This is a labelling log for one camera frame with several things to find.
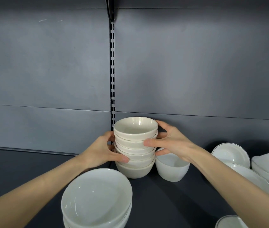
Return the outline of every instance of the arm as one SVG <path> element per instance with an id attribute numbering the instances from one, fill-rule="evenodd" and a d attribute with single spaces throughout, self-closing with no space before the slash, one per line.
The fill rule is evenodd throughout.
<path id="1" fill-rule="evenodd" d="M 268 194 L 209 152 L 193 144 L 177 128 L 165 122 L 157 122 L 167 133 L 159 133 L 159 139 L 148 139 L 144 141 L 144 145 L 165 148 L 156 155 L 171 152 L 192 163 L 248 227 L 269 227 Z"/>
<path id="2" fill-rule="evenodd" d="M 85 152 L 19 186 L 0 197 L 0 227 L 22 228 L 65 185 L 81 172 L 99 166 L 106 161 L 128 162 L 128 158 L 111 152 L 113 132 L 100 136 Z"/>

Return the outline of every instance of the person's left arm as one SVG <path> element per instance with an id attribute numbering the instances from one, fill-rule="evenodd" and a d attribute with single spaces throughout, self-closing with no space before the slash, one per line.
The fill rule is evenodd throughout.
<path id="1" fill-rule="evenodd" d="M 128 162 L 122 154 L 111 151 L 113 131 L 100 136 L 83 153 L 19 186 L 0 197 L 0 228 L 22 228 L 46 205 L 65 185 L 83 171 L 97 167 L 107 161 Z"/>

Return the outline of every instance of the person's right hand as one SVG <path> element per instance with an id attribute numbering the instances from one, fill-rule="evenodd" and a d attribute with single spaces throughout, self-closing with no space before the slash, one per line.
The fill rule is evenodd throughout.
<path id="1" fill-rule="evenodd" d="M 176 127 L 167 124 L 166 122 L 156 122 L 167 132 L 158 134 L 157 139 L 147 139 L 144 141 L 144 146 L 162 147 L 163 150 L 156 152 L 156 155 L 174 153 L 179 158 L 191 162 L 190 153 L 195 152 L 195 149 L 201 149 L 199 146 L 191 142 L 184 136 Z"/>

